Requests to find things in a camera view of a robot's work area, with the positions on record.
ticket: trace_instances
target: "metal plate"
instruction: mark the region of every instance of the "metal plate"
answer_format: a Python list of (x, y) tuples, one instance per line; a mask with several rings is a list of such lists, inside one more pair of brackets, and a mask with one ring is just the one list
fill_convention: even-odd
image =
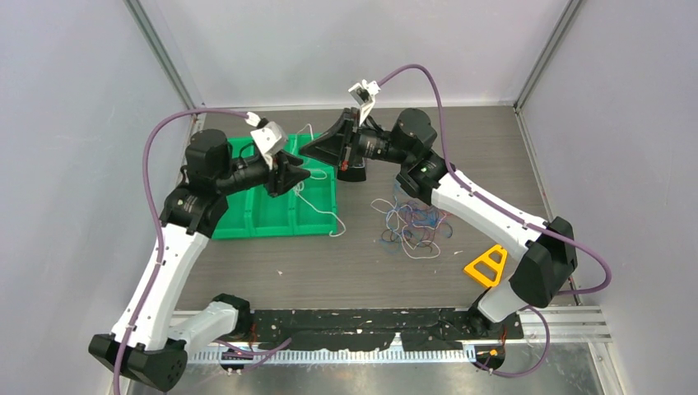
[[(261, 356), (252, 360), (226, 360), (224, 346), (209, 346), (206, 350), (189, 357), (190, 365), (247, 365), (258, 362)], [(466, 345), (462, 350), (448, 351), (403, 351), (400, 345), (391, 345), (383, 351), (279, 351), (264, 364), (269, 365), (312, 365), (312, 364), (399, 364), (426, 362), (473, 362), (475, 346)]]
[[(501, 367), (517, 372), (535, 364), (540, 344), (507, 345)], [(134, 384), (131, 395), (162, 395)], [(534, 374), (503, 379), (462, 364), (269, 365), (241, 375), (220, 366), (192, 365), (168, 395), (256, 394), (439, 394), (439, 395), (594, 395), (603, 393), (586, 344), (553, 344), (547, 361)]]

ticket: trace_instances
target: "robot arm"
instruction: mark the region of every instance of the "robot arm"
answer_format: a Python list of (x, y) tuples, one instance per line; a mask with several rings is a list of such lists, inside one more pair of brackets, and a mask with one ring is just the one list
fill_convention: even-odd
[(94, 335), (89, 352), (114, 370), (119, 342), (141, 295), (158, 276), (142, 306), (128, 339), (121, 374), (161, 391), (179, 381), (187, 354), (226, 334), (243, 335), (252, 325), (249, 302), (221, 294), (199, 314), (169, 328), (184, 283), (199, 254), (206, 247), (218, 221), (228, 209), (226, 195), (264, 185), (270, 196), (288, 192), (310, 177), (303, 163), (282, 150), (286, 134), (266, 121), (251, 132), (254, 154), (233, 158), (232, 146), (220, 130), (194, 134), (185, 152), (184, 179), (165, 199), (160, 220), (165, 236), (162, 264), (156, 262), (157, 244), (128, 307), (110, 333)]
[[(363, 100), (370, 99), (367, 90), (356, 89)], [(507, 316), (529, 304), (548, 306), (576, 268), (573, 248), (525, 227), (507, 216), (505, 210), (524, 218), (526, 224), (539, 225), (569, 238), (573, 238), (572, 227), (560, 217), (548, 223), (520, 211), (456, 170), (472, 190), (461, 188), (449, 174), (444, 159), (431, 149), (435, 140), (436, 131), (429, 117), (419, 109), (405, 109), (392, 130), (385, 131), (362, 106), (362, 109), (344, 109), (340, 119), (327, 132), (301, 147), (300, 153), (336, 166), (339, 171), (363, 158), (400, 164), (397, 181), (409, 196), (449, 211), (504, 246), (510, 257), (519, 261), (516, 271), (507, 281), (486, 290), (468, 311), (469, 330), (485, 337), (490, 331), (498, 331), (498, 323)]]

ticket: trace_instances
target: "tangled wires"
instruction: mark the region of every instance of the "tangled wires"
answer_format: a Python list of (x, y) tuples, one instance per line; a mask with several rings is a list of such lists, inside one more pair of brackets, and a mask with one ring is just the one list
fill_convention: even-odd
[[(398, 203), (396, 193), (393, 194), (393, 199), (395, 203), (378, 198), (370, 204), (374, 210), (385, 214), (386, 229), (380, 236), (380, 242), (384, 245), (402, 246), (405, 254), (412, 259), (432, 259), (440, 256), (441, 248), (435, 242), (435, 238), (437, 234), (446, 238), (453, 235), (454, 228), (446, 221), (450, 214), (414, 200)], [(377, 202), (386, 203), (390, 208), (383, 211), (375, 205)], [(430, 255), (414, 256), (407, 248), (411, 251), (429, 249)]]

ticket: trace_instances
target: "green plastic tray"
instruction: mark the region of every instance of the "green plastic tray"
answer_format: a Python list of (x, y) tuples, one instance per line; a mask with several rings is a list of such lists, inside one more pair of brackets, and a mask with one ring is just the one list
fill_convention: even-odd
[[(233, 155), (250, 156), (250, 146), (240, 152), (240, 148), (252, 142), (251, 137), (228, 139), (233, 145)], [(310, 141), (310, 135), (289, 136), (286, 151), (298, 156), (298, 150)], [(320, 211), (337, 214), (337, 180), (332, 166), (317, 160), (303, 157), (303, 168), (322, 170), (326, 179), (307, 179), (300, 195)], [(322, 176), (313, 171), (315, 177)], [(228, 211), (218, 221), (213, 239), (244, 239), (250, 237), (326, 235), (337, 231), (337, 220), (328, 214), (320, 214), (298, 198), (294, 191), (279, 197), (270, 197), (264, 186), (258, 186), (242, 193), (228, 196)]]

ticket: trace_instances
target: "white string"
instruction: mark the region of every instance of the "white string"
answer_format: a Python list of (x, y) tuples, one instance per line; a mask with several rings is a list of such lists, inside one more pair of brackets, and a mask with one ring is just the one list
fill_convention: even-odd
[(339, 223), (342, 225), (342, 231), (341, 231), (341, 232), (339, 232), (339, 233), (337, 233), (337, 234), (335, 234), (335, 235), (333, 235), (333, 232), (329, 232), (329, 237), (339, 237), (339, 236), (341, 236), (341, 235), (344, 235), (344, 232), (347, 231), (347, 226), (344, 225), (344, 222), (343, 222), (342, 220), (339, 219), (339, 217), (337, 216), (337, 214), (335, 214), (335, 213), (333, 213), (333, 212), (331, 212), (331, 211), (322, 211), (322, 210), (319, 210), (317, 207), (313, 206), (313, 203), (308, 202), (308, 200), (305, 199), (305, 197), (303, 197), (303, 195), (300, 194), (300, 191), (302, 191), (303, 188), (305, 188), (305, 184), (301, 181), (301, 182), (299, 182), (295, 187), (293, 187), (293, 192), (295, 193), (295, 195), (296, 195), (297, 197), (301, 198), (301, 199), (303, 200), (303, 202), (305, 202), (306, 204), (308, 204), (308, 206), (310, 206), (313, 210), (315, 210), (316, 212), (319, 212), (320, 214), (327, 214), (327, 215), (329, 215), (329, 216), (335, 217), (335, 218), (337, 219), (337, 222), (339, 222)]
[[(374, 206), (374, 204), (375, 204), (376, 202), (384, 202), (384, 203), (387, 203), (388, 205), (390, 205), (391, 208), (390, 208), (390, 210), (388, 210), (388, 211), (380, 210), (378, 207)], [(377, 198), (377, 199), (374, 199), (374, 200), (370, 203), (370, 206), (371, 206), (371, 208), (373, 208), (373, 209), (376, 210), (377, 212), (380, 212), (380, 213), (385, 214), (385, 227), (388, 228), (388, 229), (389, 229), (391, 232), (393, 232), (395, 235), (397, 235), (397, 236), (400, 237), (400, 240), (401, 240), (401, 241), (400, 241), (400, 244), (401, 244), (402, 247), (403, 247), (403, 251), (405, 252), (405, 255), (407, 255), (409, 258), (411, 258), (411, 259), (434, 259), (434, 258), (438, 258), (438, 257), (441, 255), (441, 247), (439, 247), (439, 245), (438, 245), (436, 242), (434, 242), (433, 240), (426, 240), (426, 241), (421, 240), (421, 241), (417, 242), (417, 243), (414, 245), (414, 247), (412, 247), (412, 246), (407, 242), (407, 238), (405, 238), (405, 229), (407, 228), (407, 226), (408, 226), (409, 224), (407, 223), (407, 221), (406, 221), (404, 218), (402, 218), (402, 217), (400, 216), (400, 213), (398, 212), (398, 210), (399, 210), (400, 208), (409, 207), (409, 206), (408, 206), (407, 204), (403, 204), (402, 206), (400, 206), (400, 208), (398, 208), (398, 198), (397, 198), (397, 197), (395, 197), (395, 203), (394, 203), (394, 204), (391, 203), (391, 202), (389, 202), (389, 201), (387, 201), (387, 200), (385, 200), (385, 199), (382, 199), (382, 198), (379, 197), (379, 198)], [(395, 228), (393, 228), (393, 227), (390, 226), (390, 224), (389, 224), (390, 219), (393, 217), (393, 214), (395, 214), (395, 216), (398, 218), (398, 226), (395, 227)], [(438, 228), (439, 225), (441, 225), (441, 221), (443, 221), (444, 218), (439, 219), (439, 222), (436, 224), (436, 227), (435, 227), (435, 228), (433, 228), (433, 227), (431, 227), (431, 226), (426, 226), (426, 225), (425, 225), (425, 226), (414, 225), (414, 226), (415, 226), (415, 227), (429, 228), (429, 229), (432, 229), (432, 230), (436, 230), (436, 228)], [(400, 226), (400, 224), (401, 224), (402, 222), (404, 222), (405, 225), (403, 225), (402, 229), (401, 229), (400, 232), (398, 233), (395, 229), (397, 229), (397, 228)], [(431, 256), (428, 256), (428, 257), (415, 257), (415, 256), (411, 255), (411, 254), (407, 251), (407, 249), (405, 248), (405, 244), (406, 244), (412, 251), (414, 251), (414, 250), (417, 248), (417, 246), (420, 245), (420, 244), (421, 244), (421, 245), (433, 246), (433, 247), (436, 247), (436, 249), (438, 250), (438, 253), (436, 253), (436, 255), (431, 255)]]
[[(298, 132), (295, 133), (295, 140), (293, 141), (293, 148), (291, 148), (291, 151), (295, 151), (295, 149), (298, 147), (298, 133), (303, 132), (305, 130), (305, 128), (310, 128), (310, 140), (315, 139), (315, 135), (313, 134), (313, 125), (311, 125), (310, 123), (306, 123), (305, 126), (301, 130), (299, 130)], [(324, 170), (308, 169), (308, 171), (310, 171), (310, 179), (326, 179), (328, 177), (328, 174)], [(313, 176), (313, 172), (321, 173), (322, 176)], [(342, 225), (341, 232), (334, 234), (332, 231), (330, 231), (329, 237), (339, 237), (341, 235), (344, 235), (344, 232), (347, 231), (347, 226), (344, 225), (344, 221), (339, 219), (337, 214), (335, 214), (334, 212), (319, 210), (316, 206), (313, 205), (313, 203), (308, 202), (308, 200), (305, 197), (303, 197), (303, 195), (300, 194), (300, 191), (302, 191), (303, 189), (305, 189), (305, 183), (303, 181), (301, 181), (295, 187), (293, 187), (293, 192), (295, 193), (295, 195), (297, 197), (299, 197), (301, 200), (303, 200), (303, 202), (305, 202), (308, 206), (310, 206), (310, 208), (315, 210), (315, 212), (320, 213), (320, 214), (326, 214), (329, 216), (333, 216), (337, 219), (337, 222), (339, 222), (340, 225)]]

